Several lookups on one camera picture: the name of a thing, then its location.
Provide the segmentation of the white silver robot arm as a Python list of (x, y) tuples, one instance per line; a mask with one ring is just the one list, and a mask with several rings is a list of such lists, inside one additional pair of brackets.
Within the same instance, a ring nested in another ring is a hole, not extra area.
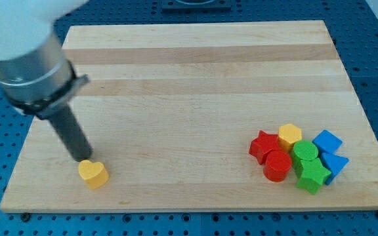
[(75, 161), (93, 149), (68, 102), (89, 78), (76, 74), (54, 23), (86, 2), (0, 1), (0, 86), (19, 113), (48, 120)]

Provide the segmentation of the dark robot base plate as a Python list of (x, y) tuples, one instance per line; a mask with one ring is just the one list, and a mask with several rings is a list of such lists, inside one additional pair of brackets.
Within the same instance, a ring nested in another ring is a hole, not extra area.
[(230, 10), (232, 0), (162, 0), (161, 11), (179, 10)]

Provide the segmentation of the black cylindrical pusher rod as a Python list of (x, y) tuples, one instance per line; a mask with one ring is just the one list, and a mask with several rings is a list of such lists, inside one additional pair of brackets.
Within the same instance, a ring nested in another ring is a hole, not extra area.
[(91, 157), (93, 148), (69, 105), (49, 116), (48, 120), (74, 161)]

